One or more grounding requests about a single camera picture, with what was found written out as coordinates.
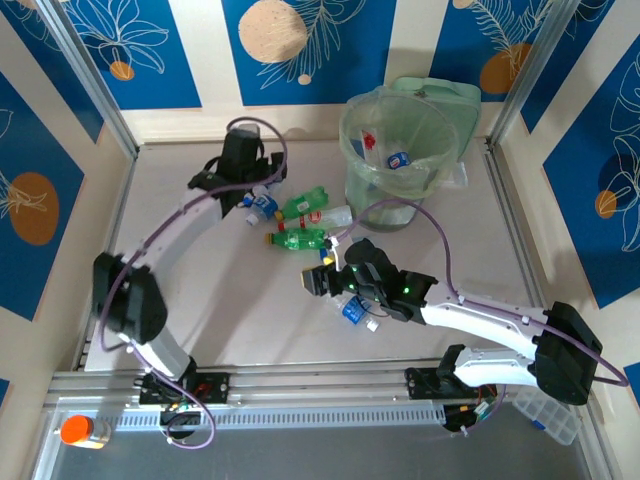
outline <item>trash can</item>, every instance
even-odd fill
[[[387,144],[403,145],[411,164],[392,170],[368,163],[359,148],[363,129],[374,129]],[[347,203],[356,215],[389,198],[422,203],[449,175],[459,151],[456,129],[434,104],[386,87],[347,102],[340,119],[340,148],[347,160]],[[415,214],[410,206],[390,204],[372,210],[362,223],[394,231],[407,226]]]

